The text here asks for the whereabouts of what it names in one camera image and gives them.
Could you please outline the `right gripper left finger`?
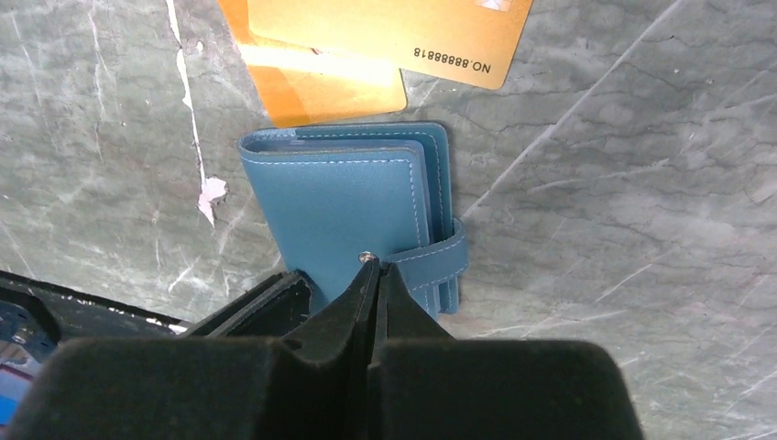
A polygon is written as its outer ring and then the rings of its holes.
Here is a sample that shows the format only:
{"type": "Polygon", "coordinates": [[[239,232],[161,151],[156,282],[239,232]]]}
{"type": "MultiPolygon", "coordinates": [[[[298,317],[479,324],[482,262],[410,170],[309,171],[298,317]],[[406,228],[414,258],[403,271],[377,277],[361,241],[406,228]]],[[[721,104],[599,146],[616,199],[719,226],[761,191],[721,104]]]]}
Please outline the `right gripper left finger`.
{"type": "Polygon", "coordinates": [[[379,262],[288,334],[80,338],[59,348],[9,439],[362,439],[379,262]]]}

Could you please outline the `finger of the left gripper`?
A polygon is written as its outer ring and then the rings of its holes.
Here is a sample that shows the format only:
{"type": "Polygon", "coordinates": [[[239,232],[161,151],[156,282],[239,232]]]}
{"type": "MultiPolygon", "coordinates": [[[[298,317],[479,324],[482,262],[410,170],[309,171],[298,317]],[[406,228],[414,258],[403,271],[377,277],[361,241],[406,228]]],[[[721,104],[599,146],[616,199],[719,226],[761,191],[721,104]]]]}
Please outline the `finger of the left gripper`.
{"type": "Polygon", "coordinates": [[[307,321],[312,294],[313,287],[302,272],[275,274],[181,335],[284,336],[307,321]]]}

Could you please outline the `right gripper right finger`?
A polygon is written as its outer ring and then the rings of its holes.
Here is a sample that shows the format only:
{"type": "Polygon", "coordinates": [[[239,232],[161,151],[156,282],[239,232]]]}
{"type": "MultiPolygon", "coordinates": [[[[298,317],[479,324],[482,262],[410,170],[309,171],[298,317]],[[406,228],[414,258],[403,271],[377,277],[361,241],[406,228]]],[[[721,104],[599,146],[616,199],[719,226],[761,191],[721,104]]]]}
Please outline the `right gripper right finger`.
{"type": "Polygon", "coordinates": [[[641,439],[615,360],[568,339],[457,339],[379,278],[367,370],[370,439],[641,439]]]}

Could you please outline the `blue card holder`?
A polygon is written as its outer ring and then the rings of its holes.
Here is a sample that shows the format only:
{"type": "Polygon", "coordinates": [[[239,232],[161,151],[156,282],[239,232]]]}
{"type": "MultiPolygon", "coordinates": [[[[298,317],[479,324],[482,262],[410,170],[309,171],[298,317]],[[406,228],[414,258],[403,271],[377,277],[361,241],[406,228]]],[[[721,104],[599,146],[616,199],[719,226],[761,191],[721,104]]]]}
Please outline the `blue card holder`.
{"type": "Polygon", "coordinates": [[[237,148],[282,259],[318,313],[363,261],[393,263],[430,316],[454,314],[468,266],[449,138],[436,122],[262,129],[237,148]]]}

